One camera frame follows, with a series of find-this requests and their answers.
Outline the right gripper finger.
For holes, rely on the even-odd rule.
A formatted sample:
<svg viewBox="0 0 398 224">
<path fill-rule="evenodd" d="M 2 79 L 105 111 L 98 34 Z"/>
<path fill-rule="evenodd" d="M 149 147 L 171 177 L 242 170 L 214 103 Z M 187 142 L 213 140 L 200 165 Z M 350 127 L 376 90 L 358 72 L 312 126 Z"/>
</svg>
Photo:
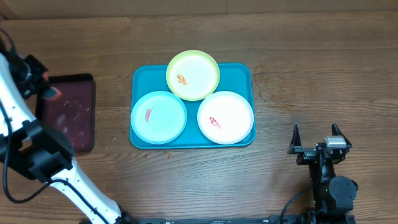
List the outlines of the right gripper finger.
<svg viewBox="0 0 398 224">
<path fill-rule="evenodd" d="M 349 148 L 349 149 L 351 149 L 353 146 L 352 146 L 352 144 L 351 144 L 351 142 L 345 137 L 345 135 L 340 131 L 340 129 L 339 129 L 339 127 L 337 126 L 337 124 L 336 123 L 333 123 L 332 125 L 331 125 L 331 130 L 332 130 L 332 135 L 333 136 L 341 136 L 344 140 L 345 140 L 345 143 L 346 143 L 346 147 L 347 148 Z"/>
<path fill-rule="evenodd" d="M 287 151 L 288 154 L 299 154 L 302 152 L 302 143 L 298 124 L 294 125 L 292 140 Z"/>
</svg>

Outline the green and red sponge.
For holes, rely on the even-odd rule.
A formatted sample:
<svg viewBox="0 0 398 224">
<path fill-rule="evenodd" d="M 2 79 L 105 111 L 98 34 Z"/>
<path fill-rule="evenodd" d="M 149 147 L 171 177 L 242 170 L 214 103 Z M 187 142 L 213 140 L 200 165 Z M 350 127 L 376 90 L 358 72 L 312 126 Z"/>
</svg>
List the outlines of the green and red sponge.
<svg viewBox="0 0 398 224">
<path fill-rule="evenodd" d="M 49 83 L 48 72 L 42 74 L 41 83 L 41 98 L 49 101 L 56 100 L 61 97 L 62 93 L 59 89 L 55 88 Z"/>
</svg>

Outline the light blue plate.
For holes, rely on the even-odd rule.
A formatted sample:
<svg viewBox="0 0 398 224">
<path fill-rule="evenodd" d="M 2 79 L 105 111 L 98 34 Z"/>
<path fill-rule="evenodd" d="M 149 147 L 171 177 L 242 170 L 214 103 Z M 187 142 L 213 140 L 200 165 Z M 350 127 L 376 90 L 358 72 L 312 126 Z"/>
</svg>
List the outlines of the light blue plate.
<svg viewBox="0 0 398 224">
<path fill-rule="evenodd" d="M 141 97 L 131 111 L 131 128 L 149 144 L 165 144 L 181 135 L 187 123 L 182 100 L 167 91 L 153 91 Z"/>
</svg>

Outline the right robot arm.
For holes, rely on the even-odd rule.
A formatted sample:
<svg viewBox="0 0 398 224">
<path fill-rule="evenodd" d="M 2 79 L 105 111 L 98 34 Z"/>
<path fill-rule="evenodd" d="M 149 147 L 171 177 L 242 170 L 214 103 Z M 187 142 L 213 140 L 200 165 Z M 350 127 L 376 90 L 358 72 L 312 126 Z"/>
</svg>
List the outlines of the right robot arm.
<svg viewBox="0 0 398 224">
<path fill-rule="evenodd" d="M 344 161 L 352 144 L 340 131 L 337 124 L 331 125 L 332 134 L 325 136 L 313 148 L 304 148 L 296 124 L 290 142 L 289 154 L 297 156 L 296 163 L 309 168 L 310 187 L 296 194 L 282 209 L 280 222 L 289 223 L 355 223 L 354 216 L 348 215 L 354 209 L 358 184 L 335 174 L 334 165 Z M 289 205 L 301 195 L 311 191 L 314 207 L 300 215 L 285 218 Z"/>
</svg>

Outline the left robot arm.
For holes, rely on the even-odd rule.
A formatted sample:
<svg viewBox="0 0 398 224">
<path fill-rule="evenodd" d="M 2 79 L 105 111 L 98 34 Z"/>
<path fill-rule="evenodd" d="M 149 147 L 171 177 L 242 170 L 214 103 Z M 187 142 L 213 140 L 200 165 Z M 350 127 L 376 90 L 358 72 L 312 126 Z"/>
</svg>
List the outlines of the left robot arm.
<svg viewBox="0 0 398 224">
<path fill-rule="evenodd" d="M 1 44 L 1 162 L 2 186 L 13 203 L 26 203 L 47 187 L 64 194 L 89 223 L 137 223 L 127 211 L 108 198 L 79 166 L 72 144 L 60 131 L 46 127 L 25 101 L 32 95 L 54 100 L 61 93 L 48 81 L 47 68 L 34 56 L 22 58 L 11 39 Z M 25 199 L 14 198 L 8 188 L 13 169 L 43 186 Z"/>
</svg>

